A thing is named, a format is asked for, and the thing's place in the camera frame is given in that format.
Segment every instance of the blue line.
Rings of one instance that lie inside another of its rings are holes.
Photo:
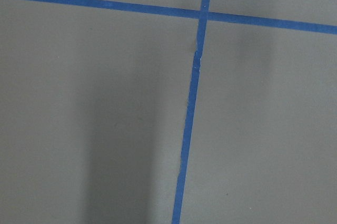
[[[194,54],[193,66],[192,66],[192,76],[190,82],[190,92],[189,92],[189,102],[187,105],[186,119],[185,119],[185,128],[183,135],[183,143],[181,148],[181,163],[180,163],[180,172],[177,179],[177,187],[175,192],[174,207],[172,214],[172,224],[180,223],[181,209],[184,197],[184,188],[187,172],[187,162],[189,160],[189,152],[191,145],[191,135],[194,119],[194,110],[197,89],[199,84],[199,74],[200,74],[200,65],[201,57],[204,49],[206,25],[207,25],[207,15],[209,11],[210,0],[201,0],[200,6],[200,16],[199,24],[196,35],[196,44],[197,48]]]
[[[307,32],[337,34],[337,26],[333,25],[322,25],[306,22],[297,22],[291,20],[276,20],[273,18],[265,18],[265,17],[252,17],[252,16],[209,12],[208,20],[237,23],[237,24],[277,27]]]
[[[131,4],[105,0],[28,0],[46,3],[86,6],[93,8],[116,9],[119,11],[141,12],[175,17],[199,18],[199,11],[153,5]]]

